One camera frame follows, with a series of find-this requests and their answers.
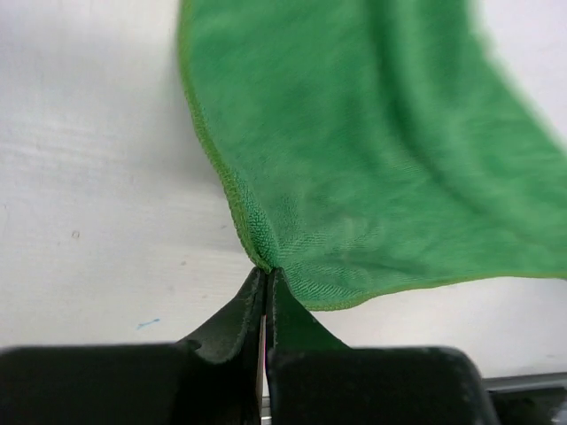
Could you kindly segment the green towel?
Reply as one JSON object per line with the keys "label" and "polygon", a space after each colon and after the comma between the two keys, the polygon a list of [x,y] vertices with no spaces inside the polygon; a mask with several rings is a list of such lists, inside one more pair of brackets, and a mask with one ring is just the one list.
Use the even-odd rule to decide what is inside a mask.
{"label": "green towel", "polygon": [[467,1],[183,1],[178,62],[251,261],[312,310],[566,275],[566,155]]}

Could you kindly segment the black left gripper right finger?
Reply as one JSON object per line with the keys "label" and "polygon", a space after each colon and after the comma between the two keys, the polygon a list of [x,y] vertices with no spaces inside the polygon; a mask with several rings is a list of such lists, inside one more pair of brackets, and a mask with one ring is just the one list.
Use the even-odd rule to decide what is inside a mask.
{"label": "black left gripper right finger", "polygon": [[283,269],[268,276],[268,353],[349,351],[291,293]]}

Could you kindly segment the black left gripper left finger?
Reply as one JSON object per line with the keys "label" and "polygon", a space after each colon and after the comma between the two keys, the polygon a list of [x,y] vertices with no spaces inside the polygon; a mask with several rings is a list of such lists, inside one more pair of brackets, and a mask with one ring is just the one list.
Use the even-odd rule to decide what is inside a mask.
{"label": "black left gripper left finger", "polygon": [[212,365],[235,359],[249,340],[258,349],[266,273],[255,267],[237,294],[178,344]]}

